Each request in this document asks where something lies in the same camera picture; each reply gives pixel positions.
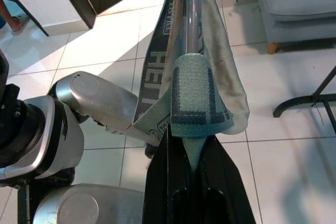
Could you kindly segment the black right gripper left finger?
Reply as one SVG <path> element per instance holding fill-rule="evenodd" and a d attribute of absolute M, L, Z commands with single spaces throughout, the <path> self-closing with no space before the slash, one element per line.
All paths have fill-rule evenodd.
<path fill-rule="evenodd" d="M 165 132 L 146 175 L 143 224 L 194 224 L 191 189 L 182 139 Z"/>

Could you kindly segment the grey slipper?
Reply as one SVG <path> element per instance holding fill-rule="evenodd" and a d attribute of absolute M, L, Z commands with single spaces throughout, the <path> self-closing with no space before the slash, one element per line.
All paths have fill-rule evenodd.
<path fill-rule="evenodd" d="M 12 28 L 12 34 L 17 36 L 22 33 L 24 28 L 29 22 L 29 17 L 26 14 L 20 14 L 13 17 L 14 27 Z"/>

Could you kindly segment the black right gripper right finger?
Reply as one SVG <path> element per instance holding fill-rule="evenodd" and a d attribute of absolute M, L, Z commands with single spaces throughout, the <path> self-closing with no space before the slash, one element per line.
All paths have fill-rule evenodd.
<path fill-rule="evenodd" d="M 202 224 L 256 224 L 239 170 L 215 136 L 206 138 L 198 170 Z"/>

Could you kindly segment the olive shorts lettered waistband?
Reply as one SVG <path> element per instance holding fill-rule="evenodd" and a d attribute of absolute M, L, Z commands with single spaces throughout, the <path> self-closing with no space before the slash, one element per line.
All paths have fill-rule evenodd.
<path fill-rule="evenodd" d="M 165 0 L 143 65 L 133 127 L 160 142 L 171 129 L 196 170 L 208 136 L 239 134 L 249 107 L 216 0 L 199 0 L 198 48 L 185 49 L 184 0 Z"/>

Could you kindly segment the grey ottoman wooden legs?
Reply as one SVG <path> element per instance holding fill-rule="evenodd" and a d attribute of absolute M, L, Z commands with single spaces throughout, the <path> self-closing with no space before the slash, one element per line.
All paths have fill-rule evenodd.
<path fill-rule="evenodd" d="M 279 45 L 336 38 L 336 0 L 258 0 L 268 52 Z"/>

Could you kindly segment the black clothes rack frame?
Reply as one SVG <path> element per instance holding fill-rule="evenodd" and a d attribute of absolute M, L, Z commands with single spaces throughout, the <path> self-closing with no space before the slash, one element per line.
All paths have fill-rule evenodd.
<path fill-rule="evenodd" d="M 331 122 L 332 128 L 336 134 L 336 118 L 332 112 L 330 103 L 336 102 L 336 93 L 332 94 L 321 94 L 321 92 L 327 87 L 327 85 L 332 81 L 332 79 L 336 76 L 336 66 L 330 71 L 327 77 L 323 80 L 323 82 L 319 85 L 316 91 L 311 95 L 301 96 L 289 99 L 284 101 L 283 103 L 279 104 L 273 111 L 272 115 L 274 118 L 279 118 L 284 111 L 287 109 L 303 105 L 303 104 L 310 104 L 311 106 L 316 105 L 317 103 L 322 103 L 328 118 Z"/>

